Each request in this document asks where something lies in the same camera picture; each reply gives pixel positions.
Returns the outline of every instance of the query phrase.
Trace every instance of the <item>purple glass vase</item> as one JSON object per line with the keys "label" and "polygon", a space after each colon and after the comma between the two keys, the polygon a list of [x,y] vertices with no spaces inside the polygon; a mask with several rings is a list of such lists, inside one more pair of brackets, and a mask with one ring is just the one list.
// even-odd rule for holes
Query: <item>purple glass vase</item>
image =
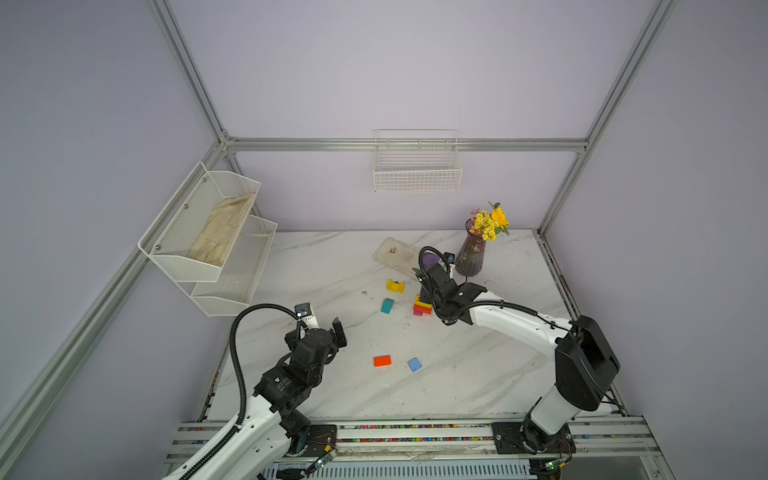
{"label": "purple glass vase", "polygon": [[473,225],[475,225],[473,219],[467,220],[465,224],[467,238],[456,255],[456,270],[463,276],[475,276],[480,273],[482,257],[485,256],[485,240],[469,231]]}

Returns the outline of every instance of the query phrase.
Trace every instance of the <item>blue block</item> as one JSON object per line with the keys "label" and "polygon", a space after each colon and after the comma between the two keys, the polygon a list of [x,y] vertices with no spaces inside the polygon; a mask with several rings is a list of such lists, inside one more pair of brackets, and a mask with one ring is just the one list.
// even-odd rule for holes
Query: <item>blue block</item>
{"label": "blue block", "polygon": [[408,366],[411,367],[411,372],[415,372],[416,370],[422,368],[422,363],[419,361],[419,359],[413,359],[408,362]]}
{"label": "blue block", "polygon": [[385,298],[384,303],[382,303],[382,312],[389,313],[390,310],[392,310],[392,305],[395,304],[395,300],[392,300],[391,298]]}

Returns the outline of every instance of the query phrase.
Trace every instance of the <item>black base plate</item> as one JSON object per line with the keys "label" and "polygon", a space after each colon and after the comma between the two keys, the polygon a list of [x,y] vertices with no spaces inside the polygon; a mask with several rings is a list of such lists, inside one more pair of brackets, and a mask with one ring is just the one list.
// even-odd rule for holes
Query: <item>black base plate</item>
{"label": "black base plate", "polygon": [[[524,446],[522,446],[524,438],[522,433],[520,433],[520,425],[522,425],[522,422],[496,422],[491,424],[493,430],[493,442],[496,444],[496,453],[530,453]],[[576,451],[576,445],[574,445],[573,438],[571,438],[571,431],[568,429],[568,424],[566,424],[563,425],[563,428],[561,428],[560,432],[555,436],[555,441],[552,446],[545,449],[542,453],[559,454],[564,450],[564,446],[562,446],[557,439],[563,439],[568,442],[571,446],[571,452]]]}
{"label": "black base plate", "polygon": [[310,436],[306,443],[306,450],[300,456],[317,458],[325,455],[327,444],[336,446],[336,426],[310,425]]}

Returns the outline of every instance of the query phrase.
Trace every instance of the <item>bouquet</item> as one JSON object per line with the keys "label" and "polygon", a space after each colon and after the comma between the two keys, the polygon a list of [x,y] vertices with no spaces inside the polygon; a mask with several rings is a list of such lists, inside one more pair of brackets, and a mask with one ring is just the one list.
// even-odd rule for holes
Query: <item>bouquet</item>
{"label": "bouquet", "polygon": [[488,213],[487,210],[472,211],[475,218],[470,219],[472,226],[469,227],[469,231],[478,237],[482,237],[483,240],[494,242],[496,241],[496,236],[501,232],[509,235],[507,231],[509,222],[507,221],[507,216],[504,215],[504,211],[499,208],[501,205],[499,202],[495,204],[488,202],[488,205],[491,206],[491,213]]}

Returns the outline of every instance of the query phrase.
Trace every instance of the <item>white mesh shelf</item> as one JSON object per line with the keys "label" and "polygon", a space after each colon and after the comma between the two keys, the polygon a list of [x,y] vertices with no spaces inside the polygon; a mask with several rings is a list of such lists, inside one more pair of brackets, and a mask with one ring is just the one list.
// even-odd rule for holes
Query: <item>white mesh shelf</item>
{"label": "white mesh shelf", "polygon": [[[229,171],[208,171],[202,164],[195,167],[190,176],[196,172],[199,175],[201,171],[202,176],[165,230],[157,234],[158,217],[139,240],[139,249],[206,315],[233,316],[249,306],[253,299],[277,223],[247,213],[256,200],[259,182]],[[214,233],[229,232],[216,237],[218,243],[214,245],[220,252],[215,258],[219,264],[190,258],[190,248],[205,228],[213,209],[227,198],[248,194],[252,197],[247,199],[247,205],[240,205],[243,219],[233,216],[230,217],[233,221],[214,228]]]}
{"label": "white mesh shelf", "polygon": [[248,215],[215,283],[198,283],[190,298],[208,315],[237,315],[250,305],[277,223]]}
{"label": "white mesh shelf", "polygon": [[[189,258],[193,242],[206,225],[211,211],[225,198],[253,194],[245,211],[251,210],[259,191],[259,182],[229,171],[207,171],[199,179],[184,205],[176,212],[160,238],[148,253],[152,260],[174,282],[215,282],[227,263],[233,243],[223,256],[221,265]],[[243,222],[232,234],[237,237]]]}
{"label": "white mesh shelf", "polygon": [[455,130],[377,130],[374,191],[458,191],[462,165],[457,143]]}

